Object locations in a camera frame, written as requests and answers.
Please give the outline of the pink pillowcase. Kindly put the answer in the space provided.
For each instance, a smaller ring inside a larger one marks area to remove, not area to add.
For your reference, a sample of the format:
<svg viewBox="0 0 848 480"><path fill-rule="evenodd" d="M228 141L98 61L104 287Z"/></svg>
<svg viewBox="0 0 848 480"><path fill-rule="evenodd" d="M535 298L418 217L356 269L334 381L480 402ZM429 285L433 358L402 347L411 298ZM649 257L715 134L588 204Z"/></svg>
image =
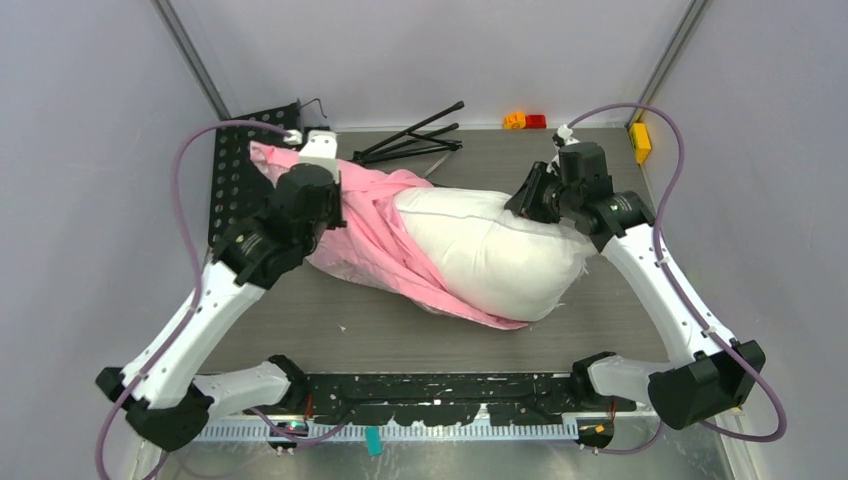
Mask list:
<svg viewBox="0 0 848 480"><path fill-rule="evenodd" d="M517 330L533 319L491 304L465 300L448 286L441 268L425 254L402 219L396 197L435 186L408 170L385 173L335 160L341 181L342 218L347 225L327 231L307 261L350 283L403 296L434 314L499 330Z"/></svg>

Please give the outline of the white pillow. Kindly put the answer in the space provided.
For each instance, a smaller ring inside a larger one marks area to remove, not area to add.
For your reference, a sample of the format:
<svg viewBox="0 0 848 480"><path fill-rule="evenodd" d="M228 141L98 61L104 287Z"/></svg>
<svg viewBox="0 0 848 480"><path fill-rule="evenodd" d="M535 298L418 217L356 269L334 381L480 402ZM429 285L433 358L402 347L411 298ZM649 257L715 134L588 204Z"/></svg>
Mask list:
<svg viewBox="0 0 848 480"><path fill-rule="evenodd" d="M394 198L406 232L449 293L506 320L548 316L596 255L574 228L506 210L509 195L458 188L409 188Z"/></svg>

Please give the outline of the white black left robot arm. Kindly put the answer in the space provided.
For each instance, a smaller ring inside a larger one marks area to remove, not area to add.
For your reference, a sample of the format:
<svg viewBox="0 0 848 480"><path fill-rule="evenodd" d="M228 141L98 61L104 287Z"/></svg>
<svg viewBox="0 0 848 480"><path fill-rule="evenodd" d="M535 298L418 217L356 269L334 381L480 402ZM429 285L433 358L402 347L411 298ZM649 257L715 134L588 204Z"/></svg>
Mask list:
<svg viewBox="0 0 848 480"><path fill-rule="evenodd" d="M208 423L252 407L298 412L309 383L283 355L225 374L199 369L246 310L304 263L326 230L344 225L337 163L288 168L260 207L215 243L194 289L154 341L126 366L104 368L97 386L139 436L166 452L192 442Z"/></svg>

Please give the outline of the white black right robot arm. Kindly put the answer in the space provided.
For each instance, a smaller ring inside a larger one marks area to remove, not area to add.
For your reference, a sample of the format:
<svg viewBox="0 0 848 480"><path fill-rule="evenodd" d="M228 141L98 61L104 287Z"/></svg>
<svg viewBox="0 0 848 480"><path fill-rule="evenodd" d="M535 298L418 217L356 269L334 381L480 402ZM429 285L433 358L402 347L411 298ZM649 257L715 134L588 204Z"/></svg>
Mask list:
<svg viewBox="0 0 848 480"><path fill-rule="evenodd" d="M559 142L556 158L534 163L505 208L543 224L573 222L628 282L667 351L665 363L613 352L574 363L570 392L577 406L596 410L619 397L651 407L681 430L744 404L764 351L754 340L739 342L687 280L669 279L678 266L652 209L633 191L615 191L601 146Z"/></svg>

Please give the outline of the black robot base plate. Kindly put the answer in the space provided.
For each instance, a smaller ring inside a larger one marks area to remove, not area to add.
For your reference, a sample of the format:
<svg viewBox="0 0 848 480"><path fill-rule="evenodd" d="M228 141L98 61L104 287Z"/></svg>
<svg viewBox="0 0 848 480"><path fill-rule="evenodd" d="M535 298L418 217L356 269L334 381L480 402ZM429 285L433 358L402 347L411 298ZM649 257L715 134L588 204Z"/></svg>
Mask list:
<svg viewBox="0 0 848 480"><path fill-rule="evenodd" d="M485 413L495 426L554 425L572 413L633 412L614 397L587 399L566 373L309 374L289 411L325 425L466 426Z"/></svg>

